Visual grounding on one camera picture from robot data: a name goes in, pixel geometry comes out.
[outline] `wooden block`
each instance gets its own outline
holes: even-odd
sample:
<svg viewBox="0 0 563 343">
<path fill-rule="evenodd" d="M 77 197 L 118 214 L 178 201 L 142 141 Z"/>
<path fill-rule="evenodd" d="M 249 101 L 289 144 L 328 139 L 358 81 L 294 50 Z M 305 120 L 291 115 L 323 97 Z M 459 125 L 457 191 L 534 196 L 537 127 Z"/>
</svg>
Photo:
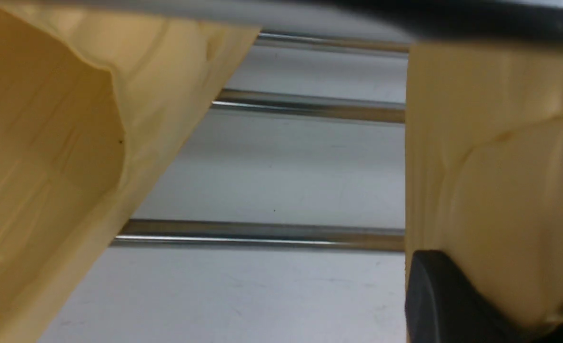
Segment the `wooden block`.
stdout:
<svg viewBox="0 0 563 343">
<path fill-rule="evenodd" d="M 3 8 L 0 343 L 24 343 L 146 197 L 258 29 Z"/>
<path fill-rule="evenodd" d="M 563 321 L 563 50 L 412 48 L 406 263 L 440 249 L 526 330 Z"/>
</svg>

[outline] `wooden piece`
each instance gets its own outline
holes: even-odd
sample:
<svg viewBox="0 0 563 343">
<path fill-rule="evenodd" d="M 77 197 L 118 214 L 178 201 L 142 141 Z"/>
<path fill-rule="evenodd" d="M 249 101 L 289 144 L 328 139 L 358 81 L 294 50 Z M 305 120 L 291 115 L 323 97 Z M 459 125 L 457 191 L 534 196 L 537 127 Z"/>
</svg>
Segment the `wooden piece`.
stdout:
<svg viewBox="0 0 563 343">
<path fill-rule="evenodd" d="M 563 50 L 417 45 L 406 98 L 407 266 L 443 250 L 520 327 L 562 321 Z"/>
<path fill-rule="evenodd" d="M 258 29 L 3 8 L 39 28 L 0 9 L 0 343 L 24 343 L 171 163 Z"/>
</svg>

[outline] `steel bar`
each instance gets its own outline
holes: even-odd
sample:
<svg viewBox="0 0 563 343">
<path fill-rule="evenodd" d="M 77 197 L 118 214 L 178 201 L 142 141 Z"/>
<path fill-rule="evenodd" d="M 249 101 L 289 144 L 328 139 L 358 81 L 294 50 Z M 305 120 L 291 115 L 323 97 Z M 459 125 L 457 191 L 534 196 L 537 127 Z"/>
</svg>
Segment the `steel bar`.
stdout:
<svg viewBox="0 0 563 343">
<path fill-rule="evenodd" d="M 404 230 L 175 220 L 130 220 L 113 245 L 214 245 L 404 251 Z"/>
<path fill-rule="evenodd" d="M 404 104 L 224 90 L 212 109 L 404 123 Z"/>
<path fill-rule="evenodd" d="M 263 30 L 255 45 L 408 58 L 408 44 Z"/>
</svg>

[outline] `black rubber piece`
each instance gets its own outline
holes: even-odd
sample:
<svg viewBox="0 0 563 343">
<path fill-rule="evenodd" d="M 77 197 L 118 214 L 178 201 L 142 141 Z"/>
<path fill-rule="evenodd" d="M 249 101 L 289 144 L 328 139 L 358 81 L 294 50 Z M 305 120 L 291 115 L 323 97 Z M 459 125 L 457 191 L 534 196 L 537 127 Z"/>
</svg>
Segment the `black rubber piece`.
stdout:
<svg viewBox="0 0 563 343">
<path fill-rule="evenodd" d="M 412 255 L 406 291 L 411 343 L 563 343 L 563 324 L 538 339 L 515 328 L 443 252 Z"/>
<path fill-rule="evenodd" d="M 397 26 L 418 39 L 504 39 L 563 44 L 563 4 L 521 0 L 303 0 Z"/>
</svg>

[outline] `metal rack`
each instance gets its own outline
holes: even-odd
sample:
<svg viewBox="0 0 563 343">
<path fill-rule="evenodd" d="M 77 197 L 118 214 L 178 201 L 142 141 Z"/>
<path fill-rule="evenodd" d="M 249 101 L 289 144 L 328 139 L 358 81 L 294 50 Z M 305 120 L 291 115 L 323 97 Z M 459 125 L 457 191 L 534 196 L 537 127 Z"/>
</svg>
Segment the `metal rack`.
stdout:
<svg viewBox="0 0 563 343">
<path fill-rule="evenodd" d="M 367 54 L 406 59 L 408 47 L 381 41 L 350 40 L 263 31 L 258 46 Z M 255 91 L 223 90 L 212 109 L 275 113 L 316 119 L 404 123 L 404 104 L 356 101 Z M 215 245 L 267 248 L 327 248 L 403 252 L 404 230 L 267 223 L 130 220 L 113 245 Z"/>
</svg>

